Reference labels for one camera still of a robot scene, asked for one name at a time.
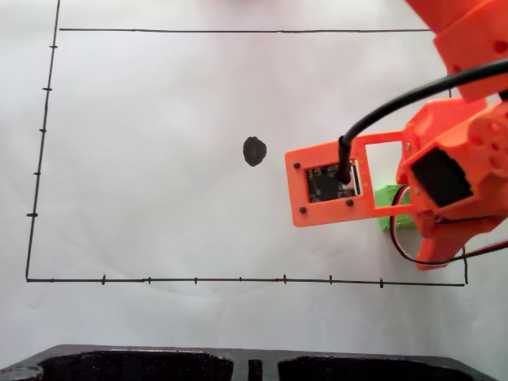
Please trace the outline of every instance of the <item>red wire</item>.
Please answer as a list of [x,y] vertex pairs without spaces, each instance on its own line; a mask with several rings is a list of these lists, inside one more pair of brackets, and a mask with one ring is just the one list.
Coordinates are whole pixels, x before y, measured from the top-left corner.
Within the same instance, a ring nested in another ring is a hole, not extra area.
[[[409,185],[403,185],[397,190],[397,193],[394,196],[394,201],[391,203],[392,206],[396,206],[400,203],[400,199],[404,193],[404,191],[409,187]],[[487,254],[489,252],[497,252],[498,250],[502,250],[504,248],[508,248],[508,241],[499,242],[497,244],[491,244],[488,246],[485,246],[483,248],[479,248],[475,250],[474,252],[469,252],[467,254],[463,254],[462,256],[456,256],[453,258],[450,258],[449,260],[438,260],[433,262],[425,262],[423,260],[415,260],[411,258],[401,247],[401,245],[398,242],[397,235],[395,234],[395,216],[390,216],[390,236],[391,241],[393,242],[395,248],[399,252],[399,254],[411,262],[415,262],[416,264],[424,264],[427,266],[441,266],[443,264],[449,264],[451,262],[455,262],[456,260],[464,260],[466,258],[471,258],[473,256],[481,256],[482,254]]]

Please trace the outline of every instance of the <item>mounting hole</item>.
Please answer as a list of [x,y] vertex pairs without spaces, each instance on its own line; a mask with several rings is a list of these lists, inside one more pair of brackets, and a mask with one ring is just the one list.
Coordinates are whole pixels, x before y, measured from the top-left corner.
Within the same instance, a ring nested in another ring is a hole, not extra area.
[[474,133],[471,135],[471,141],[474,145],[483,145],[483,139]]
[[494,135],[499,135],[501,133],[501,127],[499,127],[499,125],[497,123],[494,123],[494,122],[489,124],[489,130]]
[[494,50],[498,54],[503,54],[508,50],[508,42],[506,41],[495,41]]
[[491,156],[489,158],[489,163],[491,163],[491,166],[495,169],[500,169],[501,164],[499,163],[499,160],[497,160],[495,157]]

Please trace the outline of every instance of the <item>circuit board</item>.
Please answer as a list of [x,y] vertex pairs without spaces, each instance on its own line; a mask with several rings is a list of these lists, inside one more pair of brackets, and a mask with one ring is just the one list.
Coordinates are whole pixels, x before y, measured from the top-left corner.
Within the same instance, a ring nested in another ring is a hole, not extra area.
[[324,202],[360,194],[355,164],[351,164],[351,182],[341,183],[337,178],[338,165],[327,165],[306,171],[310,202]]

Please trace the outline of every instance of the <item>robotic arm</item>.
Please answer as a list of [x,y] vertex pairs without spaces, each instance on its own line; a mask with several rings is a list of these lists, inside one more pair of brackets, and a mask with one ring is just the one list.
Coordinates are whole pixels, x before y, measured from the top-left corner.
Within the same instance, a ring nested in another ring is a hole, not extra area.
[[[411,214],[424,237],[414,262],[427,270],[508,216],[508,1],[407,2],[436,33],[450,76],[381,106],[339,141],[288,152],[286,167],[295,226]],[[356,137],[455,86],[462,98],[427,102],[404,130]],[[502,100],[487,107],[496,93]],[[402,143],[396,180],[411,187],[411,203],[376,207],[365,146],[389,141]]]

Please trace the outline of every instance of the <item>black line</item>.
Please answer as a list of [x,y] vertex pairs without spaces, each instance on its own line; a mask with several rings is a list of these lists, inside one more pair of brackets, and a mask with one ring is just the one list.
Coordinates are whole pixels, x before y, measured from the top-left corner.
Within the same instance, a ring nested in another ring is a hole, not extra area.
[[40,186],[40,170],[42,167],[42,156],[44,153],[44,139],[46,137],[46,123],[48,121],[48,104],[49,104],[49,94],[51,89],[51,79],[53,73],[53,61],[55,59],[55,49],[56,46],[56,32],[58,31],[58,16],[60,15],[60,0],[56,3],[56,15],[55,15],[55,30],[53,31],[53,43],[50,48],[51,49],[51,60],[49,63],[49,75],[48,75],[48,85],[45,87],[48,89],[46,91],[46,101],[44,103],[44,120],[42,122],[41,138],[40,138],[40,151],[39,151],[39,164],[37,166],[37,172],[39,175],[37,176],[36,185],[35,185],[35,196],[33,198],[33,212],[30,214],[32,217],[32,224],[30,225],[30,238],[29,238],[29,250],[26,256],[26,269],[25,269],[25,277],[28,280],[29,278],[29,269],[30,269],[30,258],[32,256],[32,243],[33,243],[33,230],[35,229],[35,219],[37,217],[37,199],[39,198],[39,186]]
[[107,28],[60,28],[61,32],[143,32],[143,33],[396,33],[396,32],[430,32],[430,29],[292,29],[292,30],[217,30],[217,29],[107,29]]
[[434,286],[434,287],[464,287],[464,283],[419,283],[419,282],[387,282],[370,280],[330,280],[330,279],[296,279],[296,278],[140,278],[140,279],[27,279],[29,283],[148,283],[153,282],[252,282],[252,283],[345,283],[371,284],[377,286]]
[[[466,246],[462,247],[462,255],[466,254]],[[464,283],[469,284],[468,279],[468,258],[464,258]]]

